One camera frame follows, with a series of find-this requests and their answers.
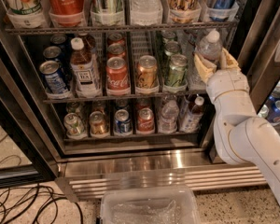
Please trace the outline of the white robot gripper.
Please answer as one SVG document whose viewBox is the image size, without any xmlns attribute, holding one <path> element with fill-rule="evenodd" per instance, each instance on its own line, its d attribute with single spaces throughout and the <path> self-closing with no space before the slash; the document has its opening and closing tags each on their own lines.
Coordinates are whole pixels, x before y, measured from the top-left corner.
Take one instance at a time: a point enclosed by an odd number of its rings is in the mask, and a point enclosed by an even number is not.
<svg viewBox="0 0 280 224">
<path fill-rule="evenodd" d="M 220 55 L 220 67 L 225 70 L 217 71 L 217 66 L 199 53 L 194 54 L 194 63 L 201 80 L 206 83 L 206 92 L 212 102 L 230 91 L 249 92 L 246 76 L 240 71 L 237 60 L 225 48 Z"/>
</svg>

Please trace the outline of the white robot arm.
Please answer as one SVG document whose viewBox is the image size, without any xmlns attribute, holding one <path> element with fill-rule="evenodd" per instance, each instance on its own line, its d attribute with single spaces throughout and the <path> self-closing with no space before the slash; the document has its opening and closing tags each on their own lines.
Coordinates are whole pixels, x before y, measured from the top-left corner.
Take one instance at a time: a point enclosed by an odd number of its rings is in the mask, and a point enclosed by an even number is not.
<svg viewBox="0 0 280 224">
<path fill-rule="evenodd" d="M 226 51 L 217 68 L 200 53 L 194 63 L 215 106 L 214 138 L 218 156 L 227 164 L 255 164 L 280 205 L 280 135 L 257 115 L 246 76 Z"/>
</svg>

